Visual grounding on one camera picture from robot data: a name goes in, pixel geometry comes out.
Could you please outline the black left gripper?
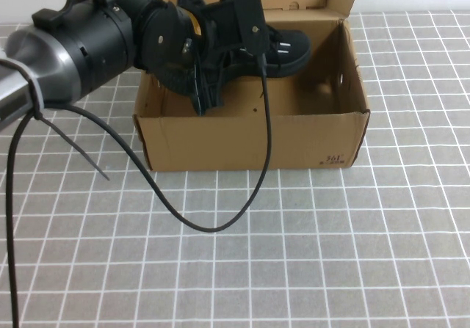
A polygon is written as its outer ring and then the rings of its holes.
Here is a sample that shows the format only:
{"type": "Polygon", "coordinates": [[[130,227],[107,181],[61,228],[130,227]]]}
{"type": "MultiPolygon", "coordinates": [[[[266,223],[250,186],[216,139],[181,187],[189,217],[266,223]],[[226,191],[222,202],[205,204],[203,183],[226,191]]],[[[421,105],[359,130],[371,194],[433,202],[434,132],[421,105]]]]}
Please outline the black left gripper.
{"type": "Polygon", "coordinates": [[[202,0],[177,0],[189,10],[201,28],[200,52],[191,71],[189,94],[196,115],[222,106],[224,77],[258,76],[258,0],[222,0],[207,4],[202,0]]]}

